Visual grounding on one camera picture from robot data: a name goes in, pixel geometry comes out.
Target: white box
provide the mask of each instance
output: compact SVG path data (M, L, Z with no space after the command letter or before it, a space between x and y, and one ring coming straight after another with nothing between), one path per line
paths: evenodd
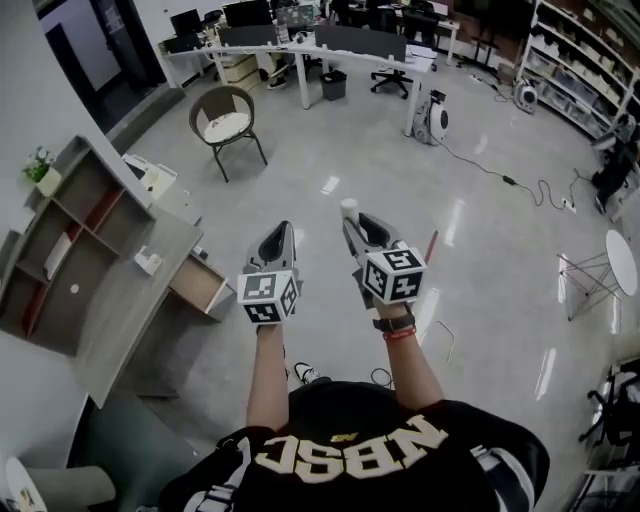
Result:
M427 265L420 251L411 247L367 253L362 286L384 304L417 299Z
M291 270L238 276L238 304L256 325L284 323L300 296Z

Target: trash bin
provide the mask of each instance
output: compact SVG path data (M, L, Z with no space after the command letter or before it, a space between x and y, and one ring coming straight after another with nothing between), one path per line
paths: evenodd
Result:
M320 75L322 82L322 96L324 99L333 101L344 98L347 94L347 75L342 71L334 69L330 73Z

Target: watch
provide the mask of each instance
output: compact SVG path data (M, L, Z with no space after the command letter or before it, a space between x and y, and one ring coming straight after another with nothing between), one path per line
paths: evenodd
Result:
M396 318L381 318L373 321L373 326L382 332L397 332L416 324L416 317L413 316L411 308L405 303L407 314Z

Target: potted plant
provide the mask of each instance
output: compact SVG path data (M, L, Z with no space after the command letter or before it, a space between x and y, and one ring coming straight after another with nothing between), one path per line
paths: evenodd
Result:
M52 163L51 153L42 146L38 146L35 153L29 155L22 170L27 179L35 183L36 188L45 197L53 195L62 180L60 173L51 167Z

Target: hand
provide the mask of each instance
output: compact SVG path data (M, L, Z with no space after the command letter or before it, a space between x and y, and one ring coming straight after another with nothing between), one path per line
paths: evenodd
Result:
M378 299L373 299L373 305L380 318L400 318L407 314L407 308L402 304L383 304Z

